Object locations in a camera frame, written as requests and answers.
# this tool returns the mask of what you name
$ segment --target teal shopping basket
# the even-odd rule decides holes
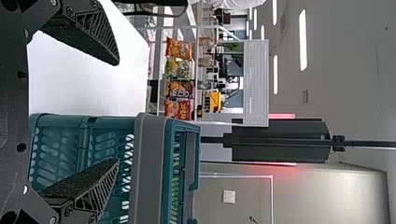
[[[110,158],[117,182],[101,224],[196,222],[200,128],[179,120],[33,115],[29,180],[35,190]]]

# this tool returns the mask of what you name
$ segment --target red light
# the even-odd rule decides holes
[[[257,165],[274,165],[274,166],[296,166],[295,162],[267,162],[267,161],[254,161],[253,164]]]
[[[270,119],[296,119],[295,114],[270,114]]]

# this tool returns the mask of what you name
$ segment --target orange snack bag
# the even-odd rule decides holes
[[[184,60],[191,60],[192,59],[192,47],[191,43],[179,40],[173,40],[172,38],[168,37],[166,39],[166,56],[175,57]]]

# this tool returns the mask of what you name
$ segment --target white floor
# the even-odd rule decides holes
[[[110,0],[120,65],[111,66],[39,32],[28,46],[30,114],[135,116],[145,111],[149,47]]]

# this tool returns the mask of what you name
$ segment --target light switch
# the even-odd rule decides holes
[[[224,203],[235,203],[235,191],[224,190],[223,191],[223,202]]]

